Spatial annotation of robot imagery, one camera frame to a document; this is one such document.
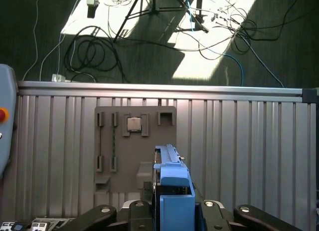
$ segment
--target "aluminum panel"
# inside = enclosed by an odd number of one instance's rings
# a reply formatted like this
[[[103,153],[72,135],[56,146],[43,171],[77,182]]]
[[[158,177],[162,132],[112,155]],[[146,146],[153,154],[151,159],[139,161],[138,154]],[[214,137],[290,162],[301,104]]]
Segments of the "aluminum panel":
[[[316,105],[300,89],[19,84],[17,130],[1,188],[1,219],[75,217],[138,193],[94,196],[96,106],[175,106],[177,148],[207,199],[249,203],[316,226]]]

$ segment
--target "screw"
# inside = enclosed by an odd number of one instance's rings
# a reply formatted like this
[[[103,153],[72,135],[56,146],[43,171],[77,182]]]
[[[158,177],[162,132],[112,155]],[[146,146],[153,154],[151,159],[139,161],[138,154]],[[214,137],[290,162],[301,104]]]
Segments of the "screw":
[[[108,213],[111,210],[109,208],[103,208],[101,211],[102,211],[102,213]]]
[[[219,226],[219,225],[215,225],[215,226],[214,226],[214,229],[216,229],[216,230],[222,230],[223,227],[222,227],[222,226]]]
[[[242,206],[239,208],[242,212],[245,212],[245,213],[248,213],[249,212],[249,208],[248,207],[245,207],[245,206]]]
[[[211,202],[211,201],[207,201],[207,202],[205,202],[205,205],[208,206],[208,207],[213,207],[214,203]]]

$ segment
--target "blue cable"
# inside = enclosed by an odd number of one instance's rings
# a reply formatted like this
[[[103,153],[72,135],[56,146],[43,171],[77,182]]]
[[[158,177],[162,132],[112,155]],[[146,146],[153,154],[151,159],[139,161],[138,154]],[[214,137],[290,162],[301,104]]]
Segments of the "blue cable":
[[[189,0],[186,0],[186,2],[187,2],[187,5],[188,5],[188,11],[189,11],[189,22],[190,22],[190,28],[191,28],[191,31],[194,31],[194,29],[193,29],[193,25],[192,25],[192,23],[191,23],[191,11],[190,11],[190,3],[189,3]]]
[[[244,84],[244,69],[243,69],[243,66],[240,64],[240,62],[234,56],[226,54],[226,53],[222,53],[221,55],[227,56],[227,57],[233,59],[239,65],[240,71],[241,71],[241,83],[240,83],[240,86],[243,86],[243,84]]]
[[[186,2],[187,2],[187,5],[188,5],[188,10],[189,10],[189,12],[191,13],[189,0],[186,0]],[[193,26],[192,26],[192,23],[191,23],[191,15],[190,15],[189,17],[190,17],[190,18],[189,18],[189,22],[190,22],[191,30],[194,32],[194,29],[193,29]],[[239,65],[240,71],[241,71],[241,84],[240,84],[240,86],[243,86],[243,84],[244,84],[244,68],[243,68],[243,66],[240,64],[240,62],[239,62],[234,56],[232,56],[232,55],[229,55],[229,54],[226,54],[226,53],[220,54],[220,53],[217,53],[216,51],[211,50],[210,48],[208,48],[208,49],[209,49],[211,52],[213,52],[213,53],[216,53],[216,54],[218,54],[218,55],[227,56],[227,57],[233,59],[233,60]]]

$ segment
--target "tripod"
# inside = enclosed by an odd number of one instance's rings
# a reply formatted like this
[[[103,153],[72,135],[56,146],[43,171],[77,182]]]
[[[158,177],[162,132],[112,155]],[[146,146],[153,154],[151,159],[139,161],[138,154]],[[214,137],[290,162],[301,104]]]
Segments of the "tripod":
[[[157,7],[156,6],[156,0],[152,0],[152,7],[149,10],[143,10],[143,11],[139,11],[136,13],[132,13],[133,9],[135,8],[137,2],[139,0],[135,0],[131,9],[129,10],[129,13],[126,15],[118,33],[116,34],[115,38],[113,39],[113,42],[116,42],[116,40],[118,39],[118,37],[120,36],[123,27],[125,26],[126,22],[129,19],[133,19],[142,15],[147,15],[147,14],[154,14],[154,13],[158,13],[158,12],[164,12],[164,11],[180,11],[180,10],[187,10],[189,15],[191,16],[191,20],[195,22],[195,27],[208,32],[208,29],[206,27],[204,27],[200,21],[198,20],[197,17],[195,17],[188,9],[187,5],[185,4],[185,2],[183,0],[176,0],[178,1],[178,3],[181,5],[181,7]],[[200,5],[201,6],[202,0],[197,0],[197,6]]]

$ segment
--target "emergency stop button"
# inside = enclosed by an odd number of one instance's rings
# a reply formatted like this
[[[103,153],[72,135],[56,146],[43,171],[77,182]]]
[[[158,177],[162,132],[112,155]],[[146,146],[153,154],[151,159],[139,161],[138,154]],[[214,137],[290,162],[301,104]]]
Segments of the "emergency stop button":
[[[4,123],[9,118],[9,112],[5,108],[0,108],[0,123]]]

